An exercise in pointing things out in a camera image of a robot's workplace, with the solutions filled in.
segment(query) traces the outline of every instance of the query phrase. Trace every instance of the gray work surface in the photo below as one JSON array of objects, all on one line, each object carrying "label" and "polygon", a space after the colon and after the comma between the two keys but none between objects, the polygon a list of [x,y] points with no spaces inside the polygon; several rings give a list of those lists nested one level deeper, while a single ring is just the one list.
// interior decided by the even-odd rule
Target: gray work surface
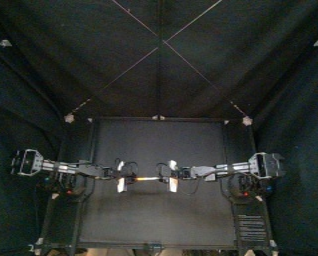
[{"label": "gray work surface", "polygon": [[[116,158],[139,164],[137,176],[156,176],[156,164],[224,163],[220,123],[100,121],[93,162],[112,166]],[[137,182],[116,192],[116,181],[96,181],[81,224],[80,242],[165,246],[232,246],[229,202],[219,182],[180,181],[177,193],[157,181]]]}]

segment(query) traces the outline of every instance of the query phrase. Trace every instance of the black fabric wall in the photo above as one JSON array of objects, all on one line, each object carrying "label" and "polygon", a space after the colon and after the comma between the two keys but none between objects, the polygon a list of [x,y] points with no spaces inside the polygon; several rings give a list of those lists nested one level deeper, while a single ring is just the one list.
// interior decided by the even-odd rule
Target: black fabric wall
[{"label": "black fabric wall", "polygon": [[[5,38],[0,30],[0,40]],[[40,79],[17,48],[0,49],[0,252],[24,255],[18,249],[37,239],[46,195],[34,190],[38,178],[12,176],[10,155],[33,148],[56,159],[62,128],[58,113]]]},{"label": "black fabric wall", "polygon": [[256,127],[259,150],[286,158],[268,201],[274,235],[283,255],[318,255],[318,48],[278,87]]}]

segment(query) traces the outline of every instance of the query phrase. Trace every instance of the wire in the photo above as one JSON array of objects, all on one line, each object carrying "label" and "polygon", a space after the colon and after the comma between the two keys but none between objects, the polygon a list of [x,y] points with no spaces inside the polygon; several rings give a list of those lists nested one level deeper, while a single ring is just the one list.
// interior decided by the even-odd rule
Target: wire
[{"label": "wire", "polygon": [[[246,114],[246,112],[239,108],[239,106],[232,102],[232,100],[225,96],[225,94],[220,91],[219,87],[215,86],[215,84],[207,79],[207,77],[200,73],[200,71],[193,67],[193,65],[187,61],[187,59],[183,57],[183,55],[173,49],[173,47],[168,44],[168,42],[215,8],[215,6],[217,6],[220,4],[223,0],[219,0],[217,2],[215,2],[207,9],[205,11],[203,11],[177,31],[176,33],[172,34],[172,36],[167,39],[167,40],[161,40],[161,43],[165,44],[168,46],[168,48],[173,51],[173,53],[181,58],[181,60],[187,63],[187,65],[193,69],[193,71],[197,73],[197,75],[205,80],[205,82],[212,86],[212,88],[215,88],[217,90],[217,92],[220,93],[221,97],[228,101],[228,103],[231,104],[231,106],[240,112],[240,114],[246,117],[248,116]],[[112,0],[112,2],[119,6],[119,8],[124,11],[125,14],[128,14],[136,21],[137,23],[147,29],[147,31],[149,31],[156,37],[157,34],[151,30],[151,28],[140,21],[139,18],[135,17],[135,15],[129,12],[129,10],[127,10],[121,4],[116,1]],[[128,73],[128,71],[137,66],[137,64],[156,51],[159,50],[159,47],[156,47],[149,53],[147,53],[147,55],[144,55],[144,57],[104,86],[99,89],[99,91],[101,92],[113,82],[116,82],[119,80],[119,78],[123,77],[123,75],[125,73]],[[73,114],[75,112],[77,112],[81,107],[89,102],[92,101],[92,99],[96,98],[96,96],[91,96],[72,111],[69,114]]]},{"label": "wire", "polygon": [[136,175],[139,174],[139,166],[136,162],[125,162],[124,165],[131,166],[131,172],[135,173]]},{"label": "wire", "polygon": [[188,62],[188,60],[183,57],[183,55],[175,50],[175,48],[168,44],[167,41],[163,41],[163,43],[168,46],[168,48],[173,51],[173,53],[180,57],[180,59],[185,62],[185,64],[189,66],[189,68],[197,73],[197,75],[204,79],[204,81],[208,83],[208,85],[216,89],[219,92],[220,96],[228,101],[231,106],[240,112],[243,116],[248,116],[246,112],[239,108],[239,106],[232,102],[232,100],[225,96],[225,94],[221,92],[219,89],[219,86],[216,86],[208,79],[207,77],[200,73],[200,71],[196,69],[196,67]]},{"label": "wire", "polygon": [[160,170],[159,170],[159,166],[167,166],[167,164],[165,163],[157,163],[156,166],[155,166],[156,173],[159,174],[159,176],[161,176],[163,168],[160,168]]},{"label": "wire", "polygon": [[199,183],[200,183],[200,179],[196,180],[196,186],[195,186],[195,189],[193,189],[192,192],[188,192],[188,193],[187,193],[187,192],[181,191],[181,189],[180,189],[180,193],[183,193],[183,194],[187,195],[187,196],[192,196],[192,195],[196,193],[196,191],[197,191]]}]

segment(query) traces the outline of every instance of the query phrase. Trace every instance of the black fabric enclosure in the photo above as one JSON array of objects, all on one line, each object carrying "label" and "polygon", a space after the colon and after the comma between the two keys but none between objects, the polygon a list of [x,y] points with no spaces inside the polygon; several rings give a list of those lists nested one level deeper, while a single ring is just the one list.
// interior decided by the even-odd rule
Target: black fabric enclosure
[{"label": "black fabric enclosure", "polygon": [[1,40],[0,255],[28,255],[48,197],[9,175],[14,150],[87,158],[89,118],[246,116],[258,152],[284,157],[280,255],[318,255],[316,0],[0,0]]}]

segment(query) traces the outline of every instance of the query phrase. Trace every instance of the black tent ceiling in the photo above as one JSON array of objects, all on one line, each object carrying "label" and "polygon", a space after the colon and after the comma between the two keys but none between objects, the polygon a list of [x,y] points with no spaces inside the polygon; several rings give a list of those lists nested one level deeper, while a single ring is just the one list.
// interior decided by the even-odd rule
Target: black tent ceiling
[{"label": "black tent ceiling", "polygon": [[62,114],[236,118],[312,48],[318,1],[0,1],[0,26]]}]

